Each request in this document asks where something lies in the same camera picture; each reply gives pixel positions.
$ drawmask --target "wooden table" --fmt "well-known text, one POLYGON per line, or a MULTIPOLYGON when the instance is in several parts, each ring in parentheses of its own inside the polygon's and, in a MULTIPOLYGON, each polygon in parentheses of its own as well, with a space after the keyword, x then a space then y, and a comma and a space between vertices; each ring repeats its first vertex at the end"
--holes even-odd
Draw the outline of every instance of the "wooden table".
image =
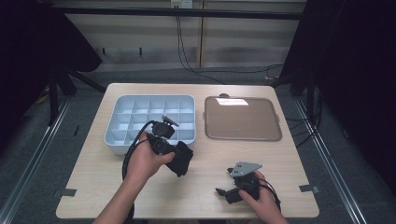
POLYGON ((62 197, 56 211, 59 218, 97 217, 119 187, 123 157, 113 154, 104 136, 114 104, 126 94, 188 94, 194 97, 196 107, 196 138, 189 171, 177 177, 166 166, 162 167, 138 195, 135 218, 257 218, 245 202, 228 204, 215 191, 234 188, 226 169, 238 161, 262 164, 260 171, 276 189, 285 217, 318 215, 313 193, 302 193, 299 189, 309 183, 273 88, 114 83, 107 88, 67 184, 67 189, 77 190, 76 195, 62 197), (254 142, 208 138, 204 101, 207 96, 221 93, 270 99, 279 115, 282 139, 254 142))

